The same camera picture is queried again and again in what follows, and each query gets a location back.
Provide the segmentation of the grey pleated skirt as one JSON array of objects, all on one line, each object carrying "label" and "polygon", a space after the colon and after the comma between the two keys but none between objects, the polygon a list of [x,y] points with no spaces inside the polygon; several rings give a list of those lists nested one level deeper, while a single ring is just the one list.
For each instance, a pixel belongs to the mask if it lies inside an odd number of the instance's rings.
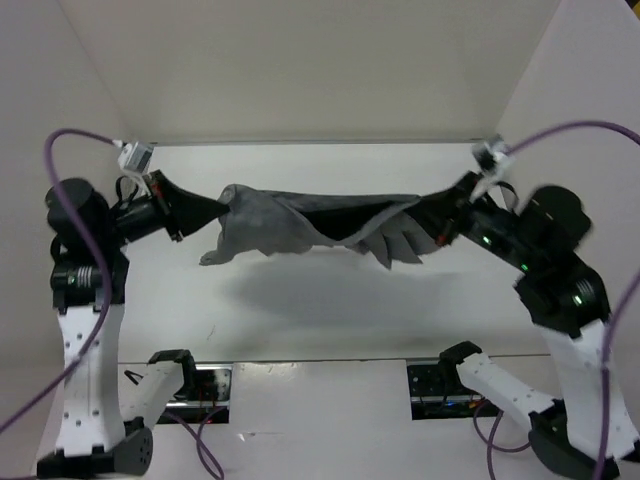
[{"label": "grey pleated skirt", "polygon": [[417,195],[317,195],[232,184],[219,197],[229,212],[219,218],[217,246],[199,264],[226,264],[250,251],[301,255],[314,247],[370,253],[387,269],[395,261],[419,264],[439,249],[409,215],[419,200]]}]

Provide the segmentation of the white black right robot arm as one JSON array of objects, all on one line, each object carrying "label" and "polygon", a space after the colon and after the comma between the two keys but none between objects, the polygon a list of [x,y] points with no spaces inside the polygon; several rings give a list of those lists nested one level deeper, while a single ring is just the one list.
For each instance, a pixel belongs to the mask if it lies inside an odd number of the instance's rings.
[{"label": "white black right robot arm", "polygon": [[541,463],[567,479],[616,479],[621,462],[639,459],[639,433],[611,364],[619,320],[601,276],[578,255],[591,227],[570,190],[538,188],[519,212],[472,198],[476,173],[421,202],[421,218],[440,246],[463,236],[518,269],[515,291],[554,361],[561,396],[539,392],[465,341],[439,358],[450,393],[483,396],[527,433]]}]

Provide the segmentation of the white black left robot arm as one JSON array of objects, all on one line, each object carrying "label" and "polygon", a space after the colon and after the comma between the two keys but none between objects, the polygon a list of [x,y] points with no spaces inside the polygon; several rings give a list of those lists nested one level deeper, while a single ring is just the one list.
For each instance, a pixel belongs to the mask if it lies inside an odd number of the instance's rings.
[{"label": "white black left robot arm", "polygon": [[228,213],[228,206],[170,182],[143,178],[145,194],[109,205],[91,183],[69,178],[45,197],[55,236],[50,254],[52,303],[68,376],[53,451],[36,467],[40,479],[107,479],[144,475],[152,430],[173,397],[192,397],[199,375],[191,353],[159,351],[139,382],[136,400],[119,401],[118,346],[129,260],[125,247],[159,230],[179,242]]}]

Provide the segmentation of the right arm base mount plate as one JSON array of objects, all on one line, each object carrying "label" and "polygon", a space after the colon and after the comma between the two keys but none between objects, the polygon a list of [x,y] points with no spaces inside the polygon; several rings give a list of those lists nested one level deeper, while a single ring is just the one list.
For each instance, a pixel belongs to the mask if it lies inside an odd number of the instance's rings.
[{"label": "right arm base mount plate", "polygon": [[485,403],[484,397],[466,387],[447,386],[435,362],[408,362],[406,373],[414,421],[471,418]]}]

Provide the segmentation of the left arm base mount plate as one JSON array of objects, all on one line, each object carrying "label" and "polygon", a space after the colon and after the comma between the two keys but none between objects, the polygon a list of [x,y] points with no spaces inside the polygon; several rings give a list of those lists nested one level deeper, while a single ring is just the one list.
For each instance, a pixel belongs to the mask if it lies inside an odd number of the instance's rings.
[{"label": "left arm base mount plate", "polygon": [[201,363],[196,365],[194,386],[188,393],[171,399],[162,417],[164,423],[176,423],[172,414],[187,424],[227,424],[229,422],[232,364]]}]

